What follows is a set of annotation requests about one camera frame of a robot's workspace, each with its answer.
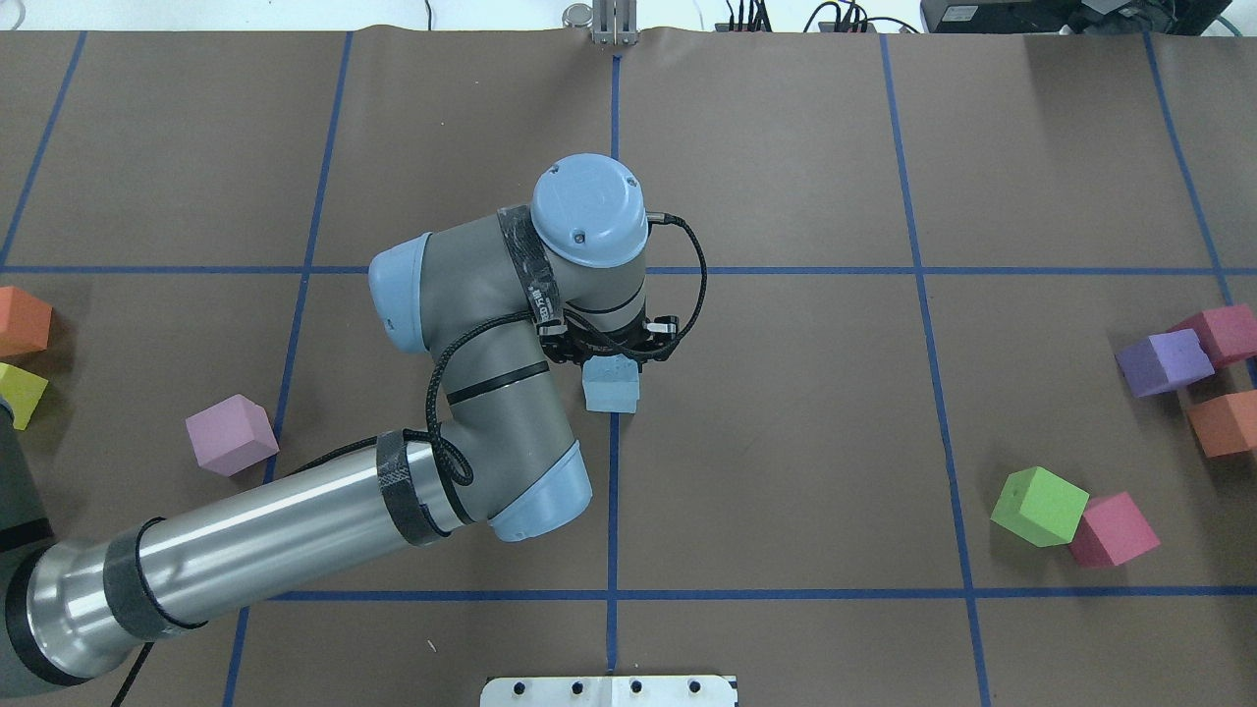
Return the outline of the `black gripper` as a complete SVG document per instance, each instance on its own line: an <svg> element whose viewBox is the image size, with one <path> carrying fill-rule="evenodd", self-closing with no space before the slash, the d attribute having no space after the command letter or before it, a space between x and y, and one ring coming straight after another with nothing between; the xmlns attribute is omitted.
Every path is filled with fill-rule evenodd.
<svg viewBox="0 0 1257 707"><path fill-rule="evenodd" d="M650 320L639 313L613 331L603 331L577 312L563 313L564 331L541 336L541 350L556 364L585 366L595 357L623 356L639 366L665 361L683 340L675 316Z"/></svg>

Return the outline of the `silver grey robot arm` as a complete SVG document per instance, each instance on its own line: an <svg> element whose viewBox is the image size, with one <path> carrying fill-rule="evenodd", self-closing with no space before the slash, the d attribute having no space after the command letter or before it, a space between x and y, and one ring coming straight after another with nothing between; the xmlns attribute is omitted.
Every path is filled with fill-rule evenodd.
<svg viewBox="0 0 1257 707"><path fill-rule="evenodd" d="M641 184L571 155L530 201L378 253L376 313L434 369L424 426L351 442L292 473L101 543L58 540L3 398L3 697L77 687L157 643L327 574L484 522L507 542L578 518L592 488L553 364L667 359L690 325L646 312L655 226Z"/></svg>

